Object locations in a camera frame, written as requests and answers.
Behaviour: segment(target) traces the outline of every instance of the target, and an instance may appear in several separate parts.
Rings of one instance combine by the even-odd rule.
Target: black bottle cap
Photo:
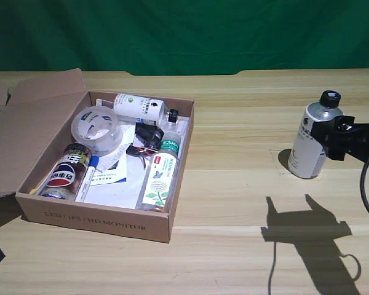
[[[321,94],[320,104],[327,108],[337,108],[340,101],[340,94],[336,91],[326,90]]]
[[[168,113],[168,121],[172,123],[176,123],[178,120],[178,110],[177,109],[170,109]]]

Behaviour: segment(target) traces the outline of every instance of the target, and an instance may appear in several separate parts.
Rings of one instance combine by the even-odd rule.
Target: white plastic bottle
[[[146,171],[136,209],[168,212],[177,173],[180,135],[175,131],[164,133],[161,147],[154,154]]]
[[[322,145],[311,136],[312,125],[343,115],[338,108],[340,98],[338,92],[327,90],[318,102],[306,107],[288,158],[288,169],[297,177],[310,179],[320,173],[327,156]]]
[[[168,109],[162,100],[120,93],[116,96],[113,111],[119,120],[161,126],[173,116],[176,122],[178,111]]]

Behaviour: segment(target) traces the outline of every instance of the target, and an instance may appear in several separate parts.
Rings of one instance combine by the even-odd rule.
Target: cardboard box
[[[97,98],[113,101],[115,97],[112,92],[88,91],[79,69],[21,81],[0,112],[0,195],[15,192],[32,222],[168,243],[194,122],[193,100],[148,96],[164,100],[190,118],[168,213],[28,194],[73,142],[70,126],[75,115]]]

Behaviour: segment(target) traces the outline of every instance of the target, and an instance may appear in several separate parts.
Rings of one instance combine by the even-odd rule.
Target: white marker
[[[96,170],[98,164],[98,157],[93,155],[90,159],[90,165],[86,171],[86,175],[84,180],[79,188],[78,193],[76,194],[75,202],[83,202],[86,197],[86,193],[89,190],[90,183],[92,182],[92,178],[94,175],[94,171]]]

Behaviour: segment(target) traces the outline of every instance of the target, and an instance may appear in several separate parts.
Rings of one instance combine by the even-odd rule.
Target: tape roll
[[[74,118],[71,133],[99,157],[113,152],[122,140],[117,115],[106,106],[91,106]]]

